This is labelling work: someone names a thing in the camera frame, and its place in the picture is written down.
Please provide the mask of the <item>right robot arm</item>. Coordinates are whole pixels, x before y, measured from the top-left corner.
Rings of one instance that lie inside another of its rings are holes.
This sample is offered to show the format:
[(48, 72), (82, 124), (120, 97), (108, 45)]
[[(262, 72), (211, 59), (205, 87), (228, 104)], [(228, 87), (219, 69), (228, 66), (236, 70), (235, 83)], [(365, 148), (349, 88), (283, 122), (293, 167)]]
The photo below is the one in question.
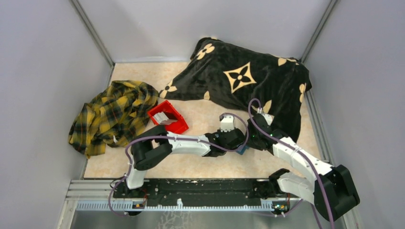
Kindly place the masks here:
[(271, 122), (271, 116), (265, 113), (249, 116), (252, 147), (270, 152), (300, 173), (296, 175), (287, 169), (273, 173), (269, 177), (269, 191), (273, 196), (293, 194), (312, 204), (327, 221), (336, 221), (359, 205), (360, 198), (347, 167), (335, 167), (317, 159), (283, 131), (273, 130)]

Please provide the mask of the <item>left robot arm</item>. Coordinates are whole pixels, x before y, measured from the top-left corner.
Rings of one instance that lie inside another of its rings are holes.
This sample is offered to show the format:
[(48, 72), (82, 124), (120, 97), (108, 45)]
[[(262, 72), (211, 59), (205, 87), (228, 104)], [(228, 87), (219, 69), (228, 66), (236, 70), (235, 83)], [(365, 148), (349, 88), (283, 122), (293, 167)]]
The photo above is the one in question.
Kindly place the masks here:
[(218, 157), (240, 150), (245, 143), (246, 137), (238, 128), (192, 136), (167, 131), (162, 125), (155, 126), (139, 135), (126, 148), (129, 150), (131, 170), (127, 174), (124, 191), (133, 198), (140, 196), (147, 171), (169, 155)]

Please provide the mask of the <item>red plastic bin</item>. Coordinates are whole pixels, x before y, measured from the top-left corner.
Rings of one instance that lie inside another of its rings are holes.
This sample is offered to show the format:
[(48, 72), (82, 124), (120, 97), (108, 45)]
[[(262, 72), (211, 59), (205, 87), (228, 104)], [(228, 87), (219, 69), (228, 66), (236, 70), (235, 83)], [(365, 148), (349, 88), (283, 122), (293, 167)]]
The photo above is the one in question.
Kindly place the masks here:
[(155, 119), (155, 115), (158, 113), (169, 113), (169, 118), (174, 120), (170, 124), (163, 124), (167, 131), (182, 134), (189, 129), (183, 116), (175, 109), (175, 107), (168, 101), (165, 100), (162, 103), (158, 104), (154, 108), (150, 109), (147, 114), (151, 121), (155, 125), (161, 125), (162, 123)]

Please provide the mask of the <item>blue card holder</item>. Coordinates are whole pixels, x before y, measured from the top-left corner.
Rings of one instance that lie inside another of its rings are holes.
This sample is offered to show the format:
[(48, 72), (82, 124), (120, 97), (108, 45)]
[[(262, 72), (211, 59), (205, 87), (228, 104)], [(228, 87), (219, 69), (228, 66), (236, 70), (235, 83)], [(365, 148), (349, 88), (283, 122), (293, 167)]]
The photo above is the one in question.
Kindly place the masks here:
[(249, 146), (247, 146), (246, 144), (241, 144), (235, 151), (239, 155), (243, 155), (247, 149), (249, 149)]

